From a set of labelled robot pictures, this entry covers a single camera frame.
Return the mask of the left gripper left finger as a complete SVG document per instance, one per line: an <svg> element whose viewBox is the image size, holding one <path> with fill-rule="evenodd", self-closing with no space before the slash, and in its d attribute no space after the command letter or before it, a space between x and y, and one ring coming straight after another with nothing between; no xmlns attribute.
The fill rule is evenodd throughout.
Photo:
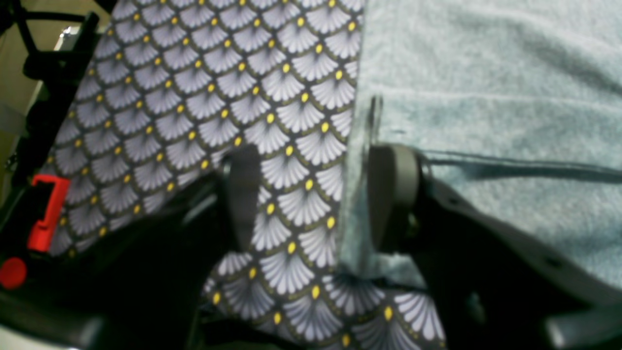
<svg viewBox="0 0 622 350"><path fill-rule="evenodd" d="M182 231L206 233L228 251L249 250L258 211L260 160L256 146L235 148L225 154L219 169L188 186Z"/></svg>

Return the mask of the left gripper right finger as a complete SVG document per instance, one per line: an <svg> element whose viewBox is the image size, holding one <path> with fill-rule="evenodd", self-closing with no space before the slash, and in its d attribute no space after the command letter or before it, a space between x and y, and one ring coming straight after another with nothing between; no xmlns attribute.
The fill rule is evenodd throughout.
<svg viewBox="0 0 622 350"><path fill-rule="evenodd" d="M484 304L516 297L568 307L609 306L621 290L511 224L474 208L402 145L371 146L367 195L375 246L407 253L438 303L476 293Z"/></svg>

